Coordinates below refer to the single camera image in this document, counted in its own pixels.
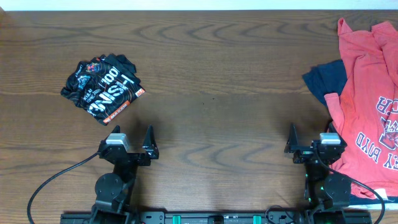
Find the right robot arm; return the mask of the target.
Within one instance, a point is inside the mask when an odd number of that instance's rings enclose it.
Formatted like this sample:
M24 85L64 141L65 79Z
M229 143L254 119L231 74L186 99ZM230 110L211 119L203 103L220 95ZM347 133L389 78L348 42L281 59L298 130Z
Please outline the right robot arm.
M308 208L294 213L293 223L345 222L343 207L349 205L351 181L330 168L345 147L345 141L332 125L328 133L321 133L319 140L313 140L309 146L299 144L295 125L290 125L284 152L293 155L294 164L304 165L304 198L309 202Z

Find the red printed t-shirt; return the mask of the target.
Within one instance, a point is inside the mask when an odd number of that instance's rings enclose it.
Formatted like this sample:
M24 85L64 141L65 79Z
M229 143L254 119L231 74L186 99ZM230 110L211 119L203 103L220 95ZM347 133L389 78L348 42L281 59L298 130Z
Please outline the red printed t-shirt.
M330 167L370 189L397 196L397 30L382 22L353 31L341 18L339 50L347 82L325 94L333 125L347 143Z

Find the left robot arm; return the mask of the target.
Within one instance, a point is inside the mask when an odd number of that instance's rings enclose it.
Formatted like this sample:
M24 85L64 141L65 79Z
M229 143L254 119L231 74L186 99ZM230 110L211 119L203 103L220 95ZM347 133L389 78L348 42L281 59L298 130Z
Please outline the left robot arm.
M129 152L130 143L126 134L116 126L100 142L99 158L110 162L111 173L102 175L95 184L96 200L90 223L140 223L139 212L130 206L137 168L150 166L159 158L153 126L148 126L142 144L144 152Z

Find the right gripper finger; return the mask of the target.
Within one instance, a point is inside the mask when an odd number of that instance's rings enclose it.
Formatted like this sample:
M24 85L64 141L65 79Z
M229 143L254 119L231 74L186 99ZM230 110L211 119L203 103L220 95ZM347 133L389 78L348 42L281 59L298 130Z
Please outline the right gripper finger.
M341 136L341 135L338 133L337 129L335 128L333 122L330 122L330 123L329 123L329 125L328 125L328 132L329 132L329 133L337 134L339 137Z
M298 146L297 131L295 125L291 123L289 129L289 136L285 148L291 149L292 147L295 146Z

